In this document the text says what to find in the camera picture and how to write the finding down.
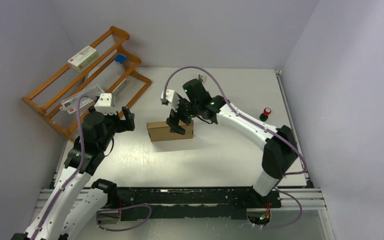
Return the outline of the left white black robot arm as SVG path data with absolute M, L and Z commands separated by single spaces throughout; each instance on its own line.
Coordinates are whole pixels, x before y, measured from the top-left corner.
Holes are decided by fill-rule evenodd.
M 118 114 L 106 115 L 96 107 L 90 107 L 90 111 L 51 196 L 30 226 L 23 233 L 15 233 L 12 239 L 74 240 L 98 210 L 121 205 L 116 183 L 105 179 L 95 181 L 84 199 L 76 202 L 104 160 L 114 135 L 135 129 L 135 115 L 126 106 L 122 108 L 124 119 Z

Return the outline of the brown cardboard box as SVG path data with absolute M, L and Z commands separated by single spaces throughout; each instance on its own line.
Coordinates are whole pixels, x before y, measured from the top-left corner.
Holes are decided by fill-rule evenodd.
M 185 134 L 170 132 L 170 127 L 163 121 L 147 122 L 146 128 L 151 142 L 174 141 L 192 139 L 194 136 L 194 122 L 186 125 L 180 121 L 179 125 L 185 129 Z

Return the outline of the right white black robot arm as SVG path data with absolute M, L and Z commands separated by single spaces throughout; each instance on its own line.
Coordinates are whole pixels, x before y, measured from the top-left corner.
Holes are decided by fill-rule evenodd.
M 262 207 L 269 200 L 269 192 L 298 158 L 292 129 L 258 121 L 223 96 L 211 96 L 198 79 L 186 82 L 182 88 L 186 98 L 172 89 L 166 88 L 161 93 L 161 103 L 171 107 L 166 119 L 170 132 L 185 135 L 180 122 L 190 125 L 193 118 L 201 118 L 210 124 L 225 126 L 255 144 L 262 151 L 262 170 L 252 185 L 249 199 L 255 207 Z

